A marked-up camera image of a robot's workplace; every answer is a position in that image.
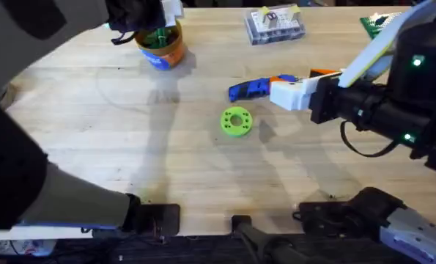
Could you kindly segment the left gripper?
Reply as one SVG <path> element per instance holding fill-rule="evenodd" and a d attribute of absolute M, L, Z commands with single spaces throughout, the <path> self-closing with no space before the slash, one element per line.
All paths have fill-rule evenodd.
<path fill-rule="evenodd" d="M 180 0 L 105 0 L 108 24 L 120 33 L 154 30 L 176 25 L 184 17 Z"/>

